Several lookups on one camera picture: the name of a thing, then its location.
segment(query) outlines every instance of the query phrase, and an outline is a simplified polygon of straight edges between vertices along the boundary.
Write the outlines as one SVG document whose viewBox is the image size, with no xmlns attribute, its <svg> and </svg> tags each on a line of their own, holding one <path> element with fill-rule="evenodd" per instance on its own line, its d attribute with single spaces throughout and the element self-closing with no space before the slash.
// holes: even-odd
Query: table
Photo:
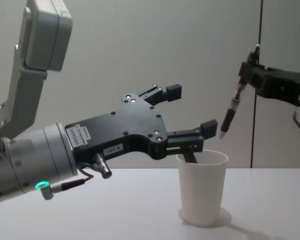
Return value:
<svg viewBox="0 0 300 240">
<path fill-rule="evenodd" d="M 300 240 L 300 169 L 227 169 L 224 226 L 186 225 L 180 207 L 177 169 L 114 169 L 50 201 L 0 203 L 0 240 Z"/>
</svg>

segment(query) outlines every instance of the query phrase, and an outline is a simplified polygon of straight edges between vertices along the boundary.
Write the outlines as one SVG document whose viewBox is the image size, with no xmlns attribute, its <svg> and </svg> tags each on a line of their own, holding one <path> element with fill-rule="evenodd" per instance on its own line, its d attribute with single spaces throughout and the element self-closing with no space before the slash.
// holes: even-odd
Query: gray wall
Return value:
<svg viewBox="0 0 300 240">
<path fill-rule="evenodd" d="M 300 0 L 264 1 L 261 47 L 262 64 L 300 72 Z M 261 97 L 256 106 L 253 167 L 300 168 L 296 107 Z"/>
<path fill-rule="evenodd" d="M 65 0 L 73 31 L 62 72 L 49 72 L 36 122 L 68 124 L 120 108 L 121 96 L 151 84 L 183 86 L 183 98 L 162 103 L 168 131 L 223 120 L 238 71 L 258 39 L 259 1 Z M 7 97 L 13 48 L 25 0 L 0 0 L 0 103 Z M 205 143 L 229 155 L 230 167 L 250 165 L 253 90 L 231 131 Z M 175 167 L 174 157 L 131 153 L 109 161 L 118 168 Z"/>
</svg>

